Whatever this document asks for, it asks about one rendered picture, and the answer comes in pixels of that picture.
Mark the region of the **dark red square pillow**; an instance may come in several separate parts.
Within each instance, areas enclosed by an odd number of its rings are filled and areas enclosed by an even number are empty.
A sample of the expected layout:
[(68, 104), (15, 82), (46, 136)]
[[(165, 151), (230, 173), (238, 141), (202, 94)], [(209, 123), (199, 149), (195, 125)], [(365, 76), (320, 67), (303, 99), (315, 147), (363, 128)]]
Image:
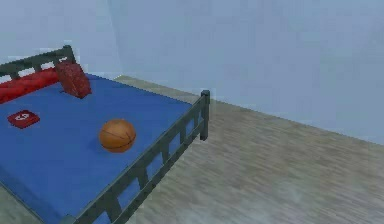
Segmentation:
[(92, 93), (89, 79), (79, 64), (62, 61), (55, 70), (63, 90), (69, 95), (82, 99)]

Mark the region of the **red first-aid kit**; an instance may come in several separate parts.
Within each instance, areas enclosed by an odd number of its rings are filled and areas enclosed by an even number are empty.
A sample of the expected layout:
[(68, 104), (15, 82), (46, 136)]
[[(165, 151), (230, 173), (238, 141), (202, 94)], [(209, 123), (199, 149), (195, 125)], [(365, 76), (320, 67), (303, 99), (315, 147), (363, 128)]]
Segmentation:
[(19, 129), (27, 128), (40, 121), (40, 117), (29, 110), (22, 110), (14, 113), (8, 116), (7, 119), (11, 125)]

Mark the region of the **long red pillow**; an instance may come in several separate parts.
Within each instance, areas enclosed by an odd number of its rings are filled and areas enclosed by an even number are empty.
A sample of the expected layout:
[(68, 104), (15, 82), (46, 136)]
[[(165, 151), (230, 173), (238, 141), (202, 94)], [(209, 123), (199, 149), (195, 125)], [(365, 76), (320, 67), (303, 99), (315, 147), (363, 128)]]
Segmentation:
[(54, 68), (44, 69), (16, 80), (0, 84), (0, 104), (12, 101), (18, 97), (40, 90), (58, 82)]

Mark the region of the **orange basketball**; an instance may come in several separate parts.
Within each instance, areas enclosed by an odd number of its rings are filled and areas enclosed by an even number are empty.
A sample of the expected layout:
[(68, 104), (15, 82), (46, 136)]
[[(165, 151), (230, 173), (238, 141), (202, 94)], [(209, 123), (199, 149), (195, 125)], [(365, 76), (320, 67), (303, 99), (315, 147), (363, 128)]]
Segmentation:
[(99, 131), (99, 142), (108, 152), (124, 153), (133, 146), (136, 136), (136, 130), (130, 122), (112, 119)]

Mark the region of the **blue bed with grey frame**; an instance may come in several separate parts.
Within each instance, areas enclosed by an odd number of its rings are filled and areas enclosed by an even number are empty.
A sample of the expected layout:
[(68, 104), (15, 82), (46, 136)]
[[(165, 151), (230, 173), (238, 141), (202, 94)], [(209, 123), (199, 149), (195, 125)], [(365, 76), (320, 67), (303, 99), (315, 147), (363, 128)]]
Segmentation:
[[(77, 63), (70, 46), (0, 65), (16, 80)], [(125, 224), (195, 138), (208, 137), (210, 93), (190, 104), (87, 75), (92, 93), (69, 95), (59, 81), (0, 104), (0, 185), (43, 224)], [(24, 129), (7, 117), (29, 110)], [(112, 119), (136, 130), (133, 146), (111, 153), (99, 131)]]

